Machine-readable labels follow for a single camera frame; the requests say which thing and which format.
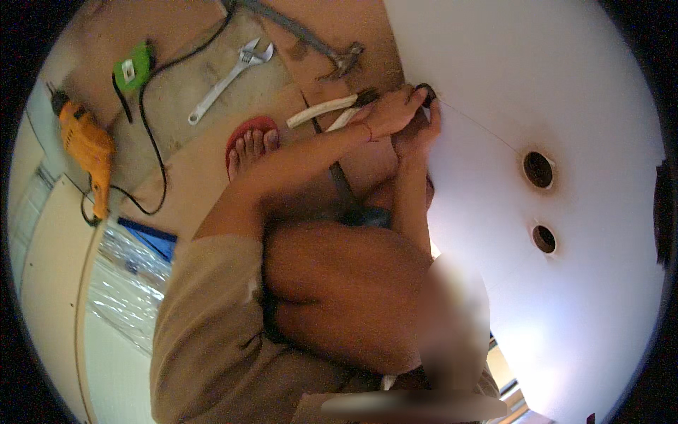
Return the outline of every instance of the foot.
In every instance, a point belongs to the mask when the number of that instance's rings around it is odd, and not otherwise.
[[[235,147],[229,153],[228,177],[233,182],[244,174],[252,164],[265,153],[278,149],[278,131],[271,130],[266,134],[261,130],[249,130],[243,138],[235,141]]]

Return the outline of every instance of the hammer handle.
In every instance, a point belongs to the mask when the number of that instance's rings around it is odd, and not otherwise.
[[[321,52],[328,58],[334,60],[337,58],[337,53],[327,44],[320,41],[318,37],[315,36],[308,29],[304,28],[299,22],[288,18],[285,15],[282,15],[276,12],[273,8],[261,4],[257,0],[235,0],[237,3],[242,4],[247,9],[252,10],[256,14],[260,14],[265,18],[268,18],[275,22],[276,24],[282,26],[284,29],[288,30],[292,34],[301,38],[305,43],[311,45],[318,52]]]

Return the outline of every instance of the toe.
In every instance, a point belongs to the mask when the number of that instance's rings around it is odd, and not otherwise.
[[[254,139],[252,138],[252,131],[245,133],[245,155],[251,161],[254,159]]]
[[[272,152],[278,148],[278,131],[271,130],[264,134],[264,146],[266,152]]]
[[[231,181],[233,181],[233,178],[238,173],[238,167],[239,167],[238,152],[236,152],[236,150],[233,149],[228,154],[228,177]]]
[[[252,143],[254,145],[254,159],[258,159],[264,151],[264,133],[261,130],[252,132]]]
[[[235,150],[238,152],[238,168],[246,168],[247,156],[245,156],[245,141],[242,138],[238,138],[238,141],[235,142]]]

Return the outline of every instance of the hammer head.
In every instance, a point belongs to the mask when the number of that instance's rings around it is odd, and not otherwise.
[[[319,81],[335,81],[346,75],[353,65],[358,61],[358,56],[365,50],[365,46],[359,42],[352,43],[345,53],[337,53],[330,56],[336,69],[324,77],[318,78]]]

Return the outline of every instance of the round hole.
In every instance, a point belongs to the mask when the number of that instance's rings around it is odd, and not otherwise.
[[[537,245],[539,250],[544,253],[553,253],[555,250],[555,237],[551,230],[543,225],[537,225],[532,230],[532,240]]]
[[[541,153],[529,152],[523,161],[523,169],[527,179],[541,189],[547,188],[553,181],[551,164]]]

